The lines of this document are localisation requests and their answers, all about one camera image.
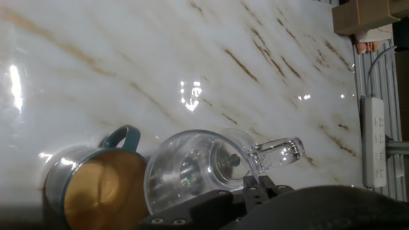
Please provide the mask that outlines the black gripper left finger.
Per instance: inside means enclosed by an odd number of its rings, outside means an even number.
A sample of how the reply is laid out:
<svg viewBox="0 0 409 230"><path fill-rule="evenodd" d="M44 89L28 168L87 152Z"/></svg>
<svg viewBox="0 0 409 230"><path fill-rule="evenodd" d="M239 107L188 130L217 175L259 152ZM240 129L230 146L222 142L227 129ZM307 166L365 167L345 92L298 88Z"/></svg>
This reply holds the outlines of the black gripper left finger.
<svg viewBox="0 0 409 230"><path fill-rule="evenodd" d="M213 190L144 218L142 230L216 230L247 214L244 197L225 190Z"/></svg>

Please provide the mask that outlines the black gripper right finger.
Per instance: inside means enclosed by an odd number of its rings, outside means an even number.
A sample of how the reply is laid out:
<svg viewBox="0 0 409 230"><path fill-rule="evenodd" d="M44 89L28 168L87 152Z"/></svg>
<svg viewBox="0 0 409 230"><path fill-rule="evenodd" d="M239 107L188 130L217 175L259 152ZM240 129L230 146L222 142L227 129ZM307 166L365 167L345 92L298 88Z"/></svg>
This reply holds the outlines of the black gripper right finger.
<svg viewBox="0 0 409 230"><path fill-rule="evenodd" d="M276 185L268 176L246 176L243 179L242 195L246 205L261 205L279 195L292 192L287 185Z"/></svg>

